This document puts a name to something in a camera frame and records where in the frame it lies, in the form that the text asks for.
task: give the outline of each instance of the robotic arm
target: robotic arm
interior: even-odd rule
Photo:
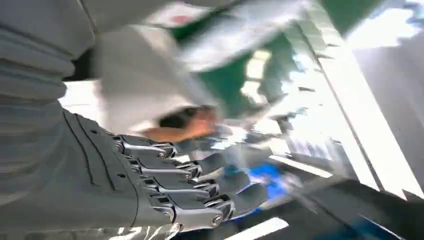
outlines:
[[[95,33],[145,17],[145,4],[165,2],[0,3],[0,233],[170,224],[192,231],[266,200],[263,186],[246,188],[243,173],[196,181],[224,165],[219,153],[180,164],[167,159],[170,144],[111,134],[59,104],[61,79]]]

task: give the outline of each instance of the red marking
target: red marking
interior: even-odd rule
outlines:
[[[191,16],[183,16],[183,15],[173,16],[171,18],[171,20],[174,23],[177,23],[177,24],[185,24],[185,23],[189,22],[191,19],[192,19]]]

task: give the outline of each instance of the gray robotic forearm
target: gray robotic forearm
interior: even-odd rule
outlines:
[[[1,1],[0,233],[172,223],[191,231],[265,200],[260,185],[236,194],[248,184],[245,175],[196,182],[223,166],[218,154],[181,165],[166,159],[172,146],[111,135],[59,104],[61,79],[95,32],[147,14],[143,4],[164,2]]]

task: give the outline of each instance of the bright light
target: bright light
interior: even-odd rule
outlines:
[[[248,132],[241,127],[230,126],[232,134],[226,137],[225,140],[215,143],[211,146],[211,149],[224,150],[229,148],[237,143],[243,142]]]
[[[175,156],[172,159],[177,160],[180,163],[186,163],[191,161],[190,156],[188,155]]]
[[[374,19],[367,19],[348,38],[353,49],[396,47],[399,38],[411,38],[419,28],[407,23],[414,15],[410,9],[390,8]]]
[[[300,163],[300,162],[297,162],[297,161],[293,161],[293,160],[287,159],[287,158],[282,157],[282,156],[273,155],[273,156],[270,156],[269,158],[274,159],[276,161],[279,161],[281,163],[290,165],[290,166],[295,167],[297,169],[303,170],[305,172],[326,178],[326,179],[333,175],[333,174],[331,174],[327,171],[321,170],[319,168],[316,168],[316,167],[313,167],[313,166],[310,166],[310,165],[306,165],[306,164],[303,164],[303,163]]]
[[[281,129],[277,121],[268,118],[264,118],[256,122],[253,129],[266,134],[281,134]]]
[[[317,98],[323,103],[322,107],[309,109],[308,115],[313,114],[317,118],[319,123],[316,125],[321,127],[325,136],[331,136],[332,139],[341,142],[359,181],[378,191],[379,187],[324,75],[314,71],[307,71],[307,74],[310,74],[310,78],[314,80],[313,88],[319,95]]]
[[[243,87],[240,89],[240,92],[249,97],[254,101],[255,104],[265,104],[267,103],[267,99],[258,93],[258,89],[261,86],[260,82],[257,81],[246,81],[244,82]]]
[[[273,217],[224,240],[255,240],[288,226],[289,224],[283,219]]]
[[[246,66],[246,75],[251,79],[264,78],[265,61],[262,59],[251,59]]]
[[[302,72],[291,71],[288,73],[288,77],[293,81],[302,81],[305,76]]]
[[[268,59],[270,59],[270,57],[271,57],[271,53],[265,50],[257,50],[253,54],[253,58],[260,59],[263,61],[267,61]]]
[[[142,232],[142,229],[143,229],[142,227],[132,227],[129,230],[129,233],[127,235],[113,236],[113,237],[109,238],[109,240],[131,240],[134,237],[137,237],[137,235]],[[124,228],[120,227],[118,234],[122,234],[123,232],[124,232]]]
[[[421,4],[424,5],[424,0],[407,0],[407,3],[417,3],[417,4]]]
[[[265,64],[270,59],[271,53],[265,50],[257,50],[246,66],[246,75],[251,79],[263,79]]]
[[[299,62],[306,69],[313,69],[315,66],[314,61],[306,54],[296,54],[293,56],[293,60]]]
[[[340,47],[335,59],[320,59],[340,104],[384,189],[403,199],[403,190],[424,193],[399,147],[352,52]]]
[[[118,235],[121,235],[123,232],[124,232],[124,228],[120,227],[119,230],[118,230]]]
[[[299,98],[299,89],[291,85],[290,89],[287,89],[287,92],[290,93],[287,97],[285,97],[283,100],[279,101],[278,103],[274,104],[272,108],[263,116],[263,118],[272,118],[276,115],[286,115],[289,113],[295,113],[299,107],[299,102],[301,99]]]
[[[266,143],[273,155],[286,156],[291,152],[287,142],[281,138],[272,138]]]
[[[308,116],[299,114],[292,119],[290,123],[294,130],[290,132],[290,138],[296,146],[296,152],[312,156],[306,147],[307,145],[311,145],[314,149],[320,150],[319,157],[332,161],[333,158],[330,156],[325,144],[328,139],[327,134],[320,127],[328,121],[328,119],[322,117],[321,112],[317,111],[316,108],[310,108],[308,110]]]

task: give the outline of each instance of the person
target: person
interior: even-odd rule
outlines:
[[[215,111],[209,106],[187,107],[159,120],[159,127],[152,127],[139,134],[156,142],[182,142],[210,135],[215,132]]]

